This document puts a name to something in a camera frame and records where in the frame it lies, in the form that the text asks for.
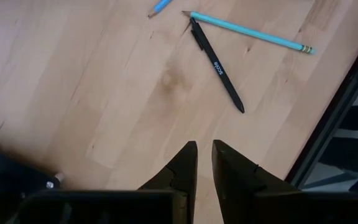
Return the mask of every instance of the wooden floor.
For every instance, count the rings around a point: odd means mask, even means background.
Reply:
[[[0,0],[0,146],[80,189],[136,189],[189,140],[195,223],[221,223],[211,143],[284,178],[358,54],[358,1]],[[315,55],[201,24],[232,104],[181,10],[295,40]]]

